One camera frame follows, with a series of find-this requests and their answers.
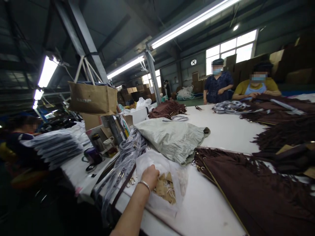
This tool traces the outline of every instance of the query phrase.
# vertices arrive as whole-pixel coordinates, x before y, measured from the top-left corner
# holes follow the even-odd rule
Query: person
[[[141,220],[144,207],[149,199],[150,192],[157,185],[157,179],[160,172],[155,169],[154,165],[149,166],[142,174],[141,180],[136,186],[126,209],[121,215],[116,227],[111,232],[110,236],[136,236],[139,235]]]
[[[125,109],[129,109],[130,110],[132,108],[135,109],[136,107],[137,107],[137,103],[133,99],[126,101]]]
[[[221,58],[212,62],[213,74],[207,78],[203,91],[205,105],[229,100],[228,90],[233,87],[233,79],[229,71],[223,71],[223,63]]]
[[[261,62],[254,66],[248,80],[241,82],[235,89],[233,100],[251,100],[260,94],[281,96],[275,81],[269,77],[271,63]]]
[[[173,100],[172,95],[171,95],[171,87],[170,87],[168,80],[164,81],[164,87],[165,87],[165,93],[168,97],[168,100]]]
[[[21,144],[23,140],[31,140],[34,138],[40,120],[34,116],[18,116],[13,122],[13,131],[7,136],[6,146],[13,151],[18,157],[18,165],[25,168],[33,168],[34,170],[47,170],[48,164],[40,160],[37,152],[31,148]]]

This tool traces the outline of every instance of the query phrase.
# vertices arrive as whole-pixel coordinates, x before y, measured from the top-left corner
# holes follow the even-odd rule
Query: cap
[[[213,66],[222,66],[223,64],[224,64],[224,59],[222,58],[216,59],[212,62]]]

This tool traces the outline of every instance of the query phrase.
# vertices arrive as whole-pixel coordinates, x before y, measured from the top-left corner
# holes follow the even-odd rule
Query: ceiling light
[[[234,28],[233,28],[233,31],[237,30],[239,28],[239,25],[236,25]]]
[[[35,101],[34,101],[34,105],[33,105],[33,109],[36,109],[36,108],[37,108],[37,103],[38,103],[38,101],[35,100]]]
[[[42,90],[35,90],[35,94],[34,94],[34,99],[35,100],[40,100],[43,96],[43,91]]]
[[[196,14],[192,15],[185,21],[179,23],[178,25],[172,27],[170,30],[166,31],[161,36],[157,37],[155,40],[151,41],[148,46],[156,49],[162,44],[170,41],[171,39],[177,37],[178,35],[184,33],[185,31],[191,29],[192,27],[200,24],[201,22],[209,19],[210,17],[220,13],[221,11],[227,9],[233,4],[239,2],[240,0],[224,0],[224,1],[215,1],[212,4],[209,4]]]
[[[144,55],[138,55],[137,58],[134,58],[126,63],[126,65],[122,65],[118,67],[116,70],[112,71],[110,74],[107,75],[108,79],[113,78],[114,76],[120,74],[121,72],[124,72],[125,70],[129,69],[130,67],[133,67],[134,65],[140,63],[144,60]]]
[[[54,57],[51,61],[48,56],[45,57],[44,66],[42,73],[39,78],[38,86],[41,88],[45,88],[48,86],[49,81],[51,80],[59,62]]]

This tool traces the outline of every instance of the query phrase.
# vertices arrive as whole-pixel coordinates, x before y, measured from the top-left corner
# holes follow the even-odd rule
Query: green floor
[[[180,104],[185,104],[186,107],[200,106],[200,105],[203,105],[203,97],[184,100],[184,101],[177,101],[177,102]]]

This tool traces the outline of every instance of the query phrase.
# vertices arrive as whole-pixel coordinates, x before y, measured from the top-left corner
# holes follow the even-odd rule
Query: stacked plastic packaging
[[[83,146],[69,130],[61,129],[23,141],[24,146],[34,148],[37,154],[55,170],[64,162],[83,152]]]

